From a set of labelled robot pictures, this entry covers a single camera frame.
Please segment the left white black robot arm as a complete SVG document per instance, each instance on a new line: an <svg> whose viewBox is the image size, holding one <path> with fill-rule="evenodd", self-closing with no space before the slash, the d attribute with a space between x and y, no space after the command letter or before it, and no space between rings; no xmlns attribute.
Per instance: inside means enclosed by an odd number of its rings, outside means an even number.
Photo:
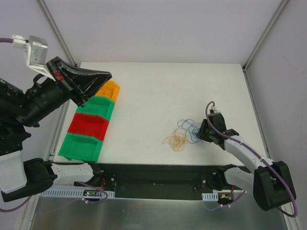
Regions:
<svg viewBox="0 0 307 230"><path fill-rule="evenodd" d="M41 158L22 159L23 142L31 136L27 127L39 127L42 119L67 101L85 107L112 78L108 71L82 69L59 57L48 61L46 70L34 77L26 91L6 80L0 82L0 194L4 202L28 199L58 184L97 186L101 182L94 162L62 167Z"/></svg>

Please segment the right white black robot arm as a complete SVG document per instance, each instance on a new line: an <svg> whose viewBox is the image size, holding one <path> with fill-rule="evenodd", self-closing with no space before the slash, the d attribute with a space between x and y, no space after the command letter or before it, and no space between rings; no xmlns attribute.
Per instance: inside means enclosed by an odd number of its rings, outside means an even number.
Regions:
<svg viewBox="0 0 307 230"><path fill-rule="evenodd" d="M197 138L218 145L248 169L246 172L233 164L222 166L207 180L210 188L221 191L237 186L252 194L264 211L295 202L295 188L287 164L260 156L239 133L226 128L221 113L211 110L206 115Z"/></svg>

